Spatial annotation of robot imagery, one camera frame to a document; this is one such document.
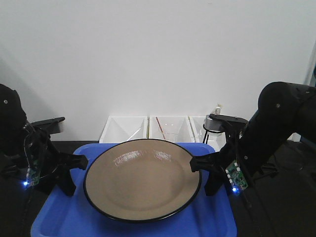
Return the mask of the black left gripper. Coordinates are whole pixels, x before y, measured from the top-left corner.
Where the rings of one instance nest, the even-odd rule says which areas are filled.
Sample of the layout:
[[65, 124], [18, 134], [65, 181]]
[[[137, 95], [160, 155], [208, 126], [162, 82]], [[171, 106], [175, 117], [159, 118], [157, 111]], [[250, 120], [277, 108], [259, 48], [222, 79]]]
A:
[[[69, 169], [86, 170], [88, 159], [85, 155], [62, 153], [52, 144], [50, 136], [43, 130], [27, 134], [22, 140], [20, 151], [8, 154], [1, 149], [8, 164], [0, 169], [3, 178], [14, 178], [21, 182], [24, 189], [36, 188], [47, 192], [50, 185], [57, 185], [65, 195], [72, 197], [76, 186]], [[40, 180], [36, 186], [25, 187], [28, 165], [40, 162]]]

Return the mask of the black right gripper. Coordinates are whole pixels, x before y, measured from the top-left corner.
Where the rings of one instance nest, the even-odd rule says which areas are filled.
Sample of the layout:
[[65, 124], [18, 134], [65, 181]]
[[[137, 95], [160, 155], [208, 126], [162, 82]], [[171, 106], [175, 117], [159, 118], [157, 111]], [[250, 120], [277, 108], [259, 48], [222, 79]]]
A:
[[217, 194], [222, 185], [231, 188], [225, 169], [233, 160], [238, 162], [242, 170], [242, 158], [239, 148], [242, 130], [243, 129], [229, 130], [224, 132], [226, 143], [215, 155], [207, 154], [203, 156], [193, 156], [190, 160], [192, 172], [199, 170], [210, 171], [206, 184], [204, 185], [204, 191], [207, 196], [214, 196]]

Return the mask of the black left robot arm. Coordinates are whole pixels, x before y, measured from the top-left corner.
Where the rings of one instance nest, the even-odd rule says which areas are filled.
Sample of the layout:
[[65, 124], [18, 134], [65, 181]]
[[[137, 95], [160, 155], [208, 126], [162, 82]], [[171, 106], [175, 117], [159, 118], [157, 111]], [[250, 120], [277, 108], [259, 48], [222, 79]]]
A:
[[61, 131], [64, 117], [28, 122], [18, 92], [0, 86], [0, 151], [9, 164], [0, 172], [3, 177], [14, 177], [28, 189], [56, 184], [65, 195], [72, 196], [76, 186], [71, 169], [85, 170], [88, 159], [59, 151], [50, 138]]

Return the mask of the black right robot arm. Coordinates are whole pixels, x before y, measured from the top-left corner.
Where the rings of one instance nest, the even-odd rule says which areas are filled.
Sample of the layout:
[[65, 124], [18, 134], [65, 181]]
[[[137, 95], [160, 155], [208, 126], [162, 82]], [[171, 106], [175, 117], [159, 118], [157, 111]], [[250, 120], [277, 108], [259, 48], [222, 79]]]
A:
[[233, 178], [228, 177], [229, 165], [234, 162], [240, 166], [246, 181], [251, 182], [293, 133], [316, 141], [316, 89], [281, 81], [269, 83], [261, 91], [258, 109], [250, 120], [209, 114], [204, 129], [226, 135], [220, 151], [195, 156], [190, 161], [193, 172], [209, 172], [204, 190], [206, 195], [213, 196], [223, 184], [236, 186]]

